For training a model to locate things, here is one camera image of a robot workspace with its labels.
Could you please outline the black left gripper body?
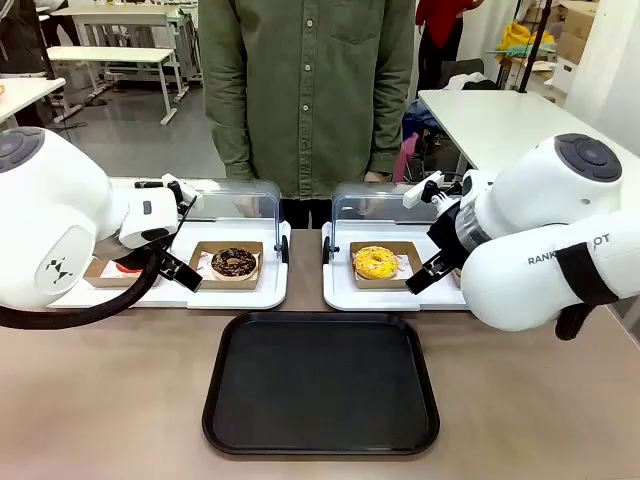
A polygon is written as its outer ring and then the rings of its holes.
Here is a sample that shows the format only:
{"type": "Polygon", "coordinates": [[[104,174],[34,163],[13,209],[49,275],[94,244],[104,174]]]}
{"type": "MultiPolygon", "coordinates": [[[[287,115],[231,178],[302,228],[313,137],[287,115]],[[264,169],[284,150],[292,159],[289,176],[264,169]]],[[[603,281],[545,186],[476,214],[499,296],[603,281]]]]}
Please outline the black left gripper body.
{"type": "Polygon", "coordinates": [[[133,249],[121,243],[117,231],[96,243],[93,256],[105,261],[114,261],[130,270],[141,270],[147,265],[151,251],[166,250],[172,242],[173,235],[168,235],[133,249]]]}

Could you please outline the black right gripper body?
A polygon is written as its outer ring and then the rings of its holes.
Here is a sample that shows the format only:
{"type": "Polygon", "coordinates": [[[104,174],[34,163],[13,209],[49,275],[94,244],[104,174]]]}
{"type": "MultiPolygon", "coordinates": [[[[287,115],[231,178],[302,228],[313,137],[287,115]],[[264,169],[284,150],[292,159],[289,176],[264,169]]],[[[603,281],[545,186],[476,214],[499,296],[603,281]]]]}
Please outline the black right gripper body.
{"type": "Polygon", "coordinates": [[[438,247],[430,262],[465,262],[469,251],[458,238],[455,221],[460,212],[459,201],[433,201],[437,219],[429,228],[427,235],[438,247]]]}

